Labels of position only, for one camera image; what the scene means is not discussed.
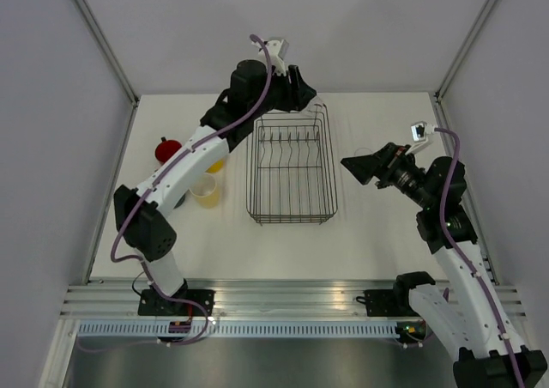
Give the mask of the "clear glass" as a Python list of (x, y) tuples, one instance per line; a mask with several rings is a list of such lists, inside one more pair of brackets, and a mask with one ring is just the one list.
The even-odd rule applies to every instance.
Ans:
[(367, 155), (372, 155), (373, 154), (373, 151), (371, 149), (368, 149), (368, 148), (359, 148), (359, 149), (356, 149), (355, 152), (354, 152), (354, 156), (367, 156)]
[(313, 98), (303, 110), (303, 113), (309, 118), (315, 118), (318, 114), (323, 113), (323, 101), (318, 97)]

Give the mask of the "yellow mug black handle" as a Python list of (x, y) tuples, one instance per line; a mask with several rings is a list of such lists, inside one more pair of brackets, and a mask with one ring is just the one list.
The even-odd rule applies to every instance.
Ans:
[(219, 172), (225, 164), (225, 160), (221, 159), (219, 161), (216, 161), (209, 169), (208, 173), (217, 173)]

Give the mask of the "pale yellow mug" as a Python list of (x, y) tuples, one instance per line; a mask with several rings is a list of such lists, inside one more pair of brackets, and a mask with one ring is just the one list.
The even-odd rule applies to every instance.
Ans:
[(215, 176), (204, 173), (190, 188), (191, 195), (205, 209), (216, 207), (220, 201), (220, 186)]

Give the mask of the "red mug black handle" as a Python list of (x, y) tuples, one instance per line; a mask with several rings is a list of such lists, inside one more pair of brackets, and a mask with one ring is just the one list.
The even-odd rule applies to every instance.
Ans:
[(181, 148), (182, 144), (179, 141), (167, 139), (163, 136), (160, 139), (160, 143), (155, 148), (154, 157), (160, 164), (164, 164), (169, 161)]

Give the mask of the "blue mug black handle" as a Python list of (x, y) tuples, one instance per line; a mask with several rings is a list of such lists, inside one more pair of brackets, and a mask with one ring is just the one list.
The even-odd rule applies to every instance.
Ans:
[(186, 199), (186, 193), (183, 194), (181, 196), (181, 198), (179, 198), (179, 200), (176, 202), (176, 204), (174, 205), (174, 209), (176, 208), (179, 208), (184, 202), (185, 202), (185, 199)]

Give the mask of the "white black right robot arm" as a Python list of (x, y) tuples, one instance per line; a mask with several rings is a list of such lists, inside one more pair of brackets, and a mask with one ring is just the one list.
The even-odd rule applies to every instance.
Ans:
[(540, 350), (528, 348), (488, 276), (478, 236), (462, 207), (465, 167), (439, 156), (420, 168), (411, 150), (389, 142), (376, 153), (341, 159), (360, 184), (394, 187), (419, 206), (419, 236), (446, 275), (459, 307), (450, 306), (424, 271), (396, 277), (392, 306), (426, 321), (453, 361), (457, 386), (536, 386), (548, 363)]

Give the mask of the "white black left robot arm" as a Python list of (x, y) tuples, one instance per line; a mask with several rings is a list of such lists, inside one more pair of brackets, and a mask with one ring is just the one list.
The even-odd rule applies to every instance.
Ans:
[(120, 185), (115, 190), (118, 233), (111, 260), (136, 260), (150, 290), (158, 296), (158, 307), (167, 315), (177, 316), (192, 303), (186, 295), (187, 281), (172, 254), (177, 233), (169, 215), (191, 186), (253, 131), (258, 118), (273, 110), (300, 112), (316, 95), (294, 64), (278, 74), (270, 63), (244, 60), (189, 141), (137, 187)]

